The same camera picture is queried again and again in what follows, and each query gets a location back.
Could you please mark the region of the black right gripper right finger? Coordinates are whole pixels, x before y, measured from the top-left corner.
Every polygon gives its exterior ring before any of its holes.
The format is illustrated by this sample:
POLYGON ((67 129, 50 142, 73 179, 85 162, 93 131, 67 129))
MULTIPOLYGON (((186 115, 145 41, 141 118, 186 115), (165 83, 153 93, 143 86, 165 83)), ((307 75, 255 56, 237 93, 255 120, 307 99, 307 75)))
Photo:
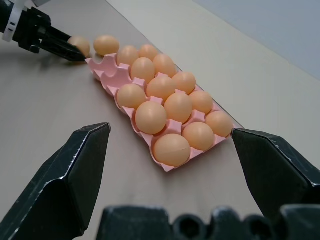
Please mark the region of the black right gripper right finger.
POLYGON ((283 205, 320 205, 320 170, 285 139, 234 128, 231 132, 247 186, 262 214, 280 217, 283 205))

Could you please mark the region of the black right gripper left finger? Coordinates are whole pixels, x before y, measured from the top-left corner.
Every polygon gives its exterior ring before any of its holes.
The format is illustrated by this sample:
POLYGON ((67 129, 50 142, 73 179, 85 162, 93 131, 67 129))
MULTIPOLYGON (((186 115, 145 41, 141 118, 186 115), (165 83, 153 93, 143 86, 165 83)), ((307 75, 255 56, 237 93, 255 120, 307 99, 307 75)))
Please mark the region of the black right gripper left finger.
POLYGON ((72 133, 37 171, 0 222, 0 240, 74 240, 89 227, 101 187, 111 126, 72 133))

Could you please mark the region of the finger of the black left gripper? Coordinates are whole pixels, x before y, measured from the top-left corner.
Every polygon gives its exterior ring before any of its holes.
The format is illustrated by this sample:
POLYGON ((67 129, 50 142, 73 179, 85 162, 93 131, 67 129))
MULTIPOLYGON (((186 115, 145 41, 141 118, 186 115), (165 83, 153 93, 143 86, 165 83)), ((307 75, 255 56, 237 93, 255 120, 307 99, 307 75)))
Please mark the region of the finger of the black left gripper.
POLYGON ((49 28, 46 29, 46 36, 47 36, 47 40, 50 43, 57 43, 57 42, 61 42, 61 43, 67 43, 68 40, 71 38, 70 35, 50 26, 49 28))
POLYGON ((69 35, 48 35, 40 43, 40 48, 70 62, 84 62, 85 55, 74 45, 68 43, 69 35))

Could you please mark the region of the brown egg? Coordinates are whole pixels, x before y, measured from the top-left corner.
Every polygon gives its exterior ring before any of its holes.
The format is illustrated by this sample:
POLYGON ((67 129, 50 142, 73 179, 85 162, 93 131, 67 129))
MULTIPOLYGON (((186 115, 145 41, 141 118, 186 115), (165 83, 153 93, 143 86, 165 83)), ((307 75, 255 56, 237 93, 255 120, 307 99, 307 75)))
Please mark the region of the brown egg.
POLYGON ((173 60, 166 54, 158 54, 153 59, 155 74, 162 73, 172 78, 176 73, 176 65, 173 60))
POLYGON ((213 99, 206 91, 194 91, 189 95, 192 109, 207 115, 213 108, 213 99))
POLYGON ((94 40, 93 47, 98 55, 104 56, 117 53, 120 43, 111 35, 101 35, 94 40))
POLYGON ((137 128, 149 135, 155 135, 163 130, 167 122, 165 108, 158 102, 146 101, 135 113, 137 128))
POLYGON ((215 142, 215 134, 212 129, 203 122, 193 122, 183 131, 182 136, 189 145, 200 151, 207 151, 215 142))
POLYGON ((88 57, 90 55, 90 43, 84 37, 72 36, 67 42, 77 47, 85 57, 88 57))
POLYGON ((187 95, 191 94, 196 87, 196 78, 191 72, 180 71, 172 77, 172 80, 176 84, 176 89, 187 95))
POLYGON ((140 58, 148 58, 153 61, 158 55, 158 50, 151 44, 144 44, 140 47, 138 55, 140 58))
POLYGON ((126 45, 122 47, 116 57, 117 65, 125 64, 132 65, 139 58, 137 49, 132 45, 126 45))
POLYGON ((184 92, 172 94, 165 102, 167 119, 186 123, 192 114, 192 101, 184 92))
POLYGON ((137 109, 146 100, 144 90, 136 84, 125 84, 117 92, 117 104, 121 107, 137 109))
POLYGON ((150 81, 146 88, 146 95, 160 98, 166 102, 175 91, 176 83, 170 77, 164 75, 155 77, 150 81))
POLYGON ((183 136, 171 133, 155 142, 152 153, 159 163, 179 167, 189 159, 191 147, 183 136))
POLYGON ((130 69, 130 77, 145 80, 147 84, 155 78, 156 70, 154 63, 146 57, 134 61, 130 69))
POLYGON ((227 138, 234 127, 231 118, 222 111, 214 111, 208 114, 205 123, 210 126, 215 135, 223 138, 227 138))

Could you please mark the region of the pink egg carton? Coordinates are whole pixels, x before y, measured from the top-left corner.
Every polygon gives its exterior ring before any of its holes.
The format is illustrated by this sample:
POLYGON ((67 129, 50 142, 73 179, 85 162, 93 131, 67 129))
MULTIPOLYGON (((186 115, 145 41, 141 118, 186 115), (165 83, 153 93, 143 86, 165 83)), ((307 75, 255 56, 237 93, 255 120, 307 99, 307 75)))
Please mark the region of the pink egg carton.
POLYGON ((180 166, 188 163, 189 161, 196 158, 197 156, 204 154, 205 153, 204 150, 196 149, 191 146, 188 158, 186 159, 185 162, 182 162, 179 165, 160 162, 155 158, 155 155, 154 155, 155 144, 159 139, 161 139, 163 136, 170 135, 170 134, 181 136, 183 133, 183 130, 185 130, 185 128, 190 124, 197 123, 197 122, 204 123, 205 114, 198 110, 193 110, 191 112, 189 119, 184 124, 179 121, 175 121, 173 119, 168 119, 166 121, 166 125, 159 133, 147 134, 142 132, 141 130, 139 130, 136 124, 136 110, 133 108, 125 107, 125 106, 120 106, 117 101, 117 95, 120 88, 124 85, 135 84, 139 86, 142 90, 146 90, 147 83, 143 79, 139 79, 139 78, 131 79, 130 73, 129 73, 129 66, 122 63, 120 65, 117 65, 116 56, 117 55, 115 53, 105 55, 102 59, 102 62, 100 63, 96 63, 92 58, 87 58, 85 61, 88 64, 93 76, 101 83, 104 90, 114 98, 114 102, 117 108, 121 112, 123 112, 126 116, 129 117, 134 132, 138 136, 140 136, 148 145, 150 155, 153 161, 159 166, 161 166, 165 172, 169 172, 173 169, 177 169, 180 166))

